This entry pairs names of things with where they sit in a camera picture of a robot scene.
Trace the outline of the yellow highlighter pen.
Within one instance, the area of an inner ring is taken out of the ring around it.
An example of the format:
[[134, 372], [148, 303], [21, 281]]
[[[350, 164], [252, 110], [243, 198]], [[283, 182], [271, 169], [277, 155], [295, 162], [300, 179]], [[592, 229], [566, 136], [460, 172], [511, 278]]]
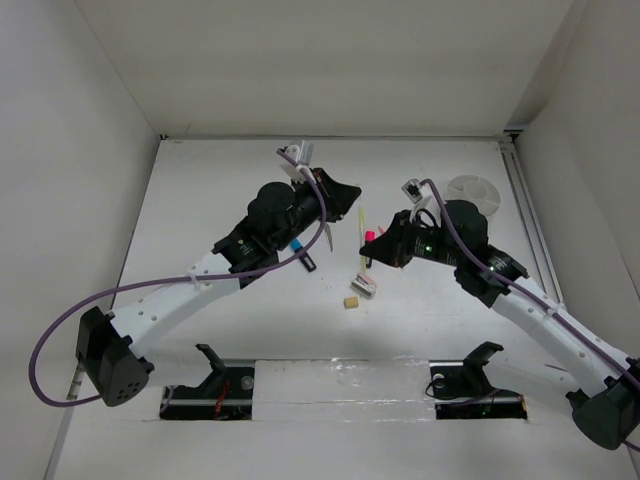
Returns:
[[[360, 243], [359, 246], [362, 247], [365, 244], [366, 229], [365, 229], [365, 211], [364, 211], [364, 207], [361, 204], [358, 206], [358, 230], [359, 230], [359, 243]], [[360, 259], [360, 272], [365, 273], [366, 264], [367, 264], [366, 257], [359, 255], [359, 259]]]

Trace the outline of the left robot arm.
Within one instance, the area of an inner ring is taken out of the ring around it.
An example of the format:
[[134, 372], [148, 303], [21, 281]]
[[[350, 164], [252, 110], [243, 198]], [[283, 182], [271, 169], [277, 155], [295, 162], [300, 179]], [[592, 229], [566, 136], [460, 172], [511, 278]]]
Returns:
[[270, 182], [248, 204], [246, 216], [189, 269], [136, 303], [80, 318], [76, 357], [108, 407], [136, 396], [154, 369], [146, 353], [163, 336], [210, 303], [234, 294], [273, 269], [280, 251], [314, 222], [341, 220], [359, 187], [333, 180], [323, 169], [311, 182]]

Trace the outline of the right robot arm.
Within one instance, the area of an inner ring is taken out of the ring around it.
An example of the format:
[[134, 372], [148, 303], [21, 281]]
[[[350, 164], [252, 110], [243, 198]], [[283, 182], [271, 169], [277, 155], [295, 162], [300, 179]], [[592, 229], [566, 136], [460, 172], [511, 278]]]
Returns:
[[526, 268], [490, 245], [488, 221], [463, 200], [448, 201], [425, 225], [409, 210], [361, 255], [394, 268], [420, 258], [449, 265], [461, 288], [510, 320], [559, 363], [556, 399], [593, 443], [615, 450], [639, 426], [639, 361], [597, 337], [549, 299]]

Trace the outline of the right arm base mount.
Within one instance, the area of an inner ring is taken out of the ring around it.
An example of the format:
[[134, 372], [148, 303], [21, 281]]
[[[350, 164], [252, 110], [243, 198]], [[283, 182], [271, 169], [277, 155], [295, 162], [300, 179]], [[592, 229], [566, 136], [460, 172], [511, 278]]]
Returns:
[[524, 397], [492, 386], [484, 372], [504, 347], [484, 342], [462, 360], [430, 360], [425, 395], [434, 401], [437, 420], [527, 420]]

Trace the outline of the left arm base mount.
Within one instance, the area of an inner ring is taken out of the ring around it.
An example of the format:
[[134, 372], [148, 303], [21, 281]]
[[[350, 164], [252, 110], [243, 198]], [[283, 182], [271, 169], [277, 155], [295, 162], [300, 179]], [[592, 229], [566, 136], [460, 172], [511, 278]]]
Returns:
[[159, 418], [168, 421], [250, 421], [255, 362], [225, 362], [208, 344], [196, 344], [210, 372], [197, 386], [166, 386]]

